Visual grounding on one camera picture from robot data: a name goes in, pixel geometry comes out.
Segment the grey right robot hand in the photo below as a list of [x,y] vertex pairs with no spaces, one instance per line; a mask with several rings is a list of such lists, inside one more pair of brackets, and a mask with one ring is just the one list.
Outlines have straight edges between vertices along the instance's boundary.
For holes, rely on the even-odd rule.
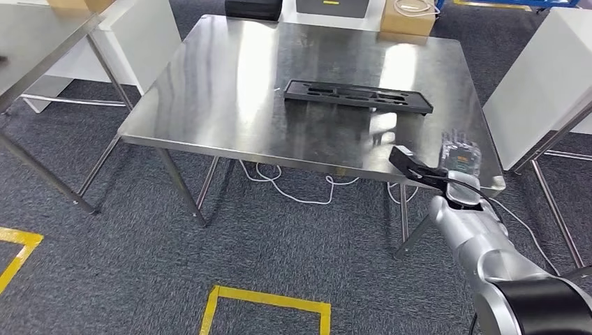
[[439,168],[479,177],[481,162],[482,154],[478,144],[472,141],[465,132],[457,129],[442,132]]

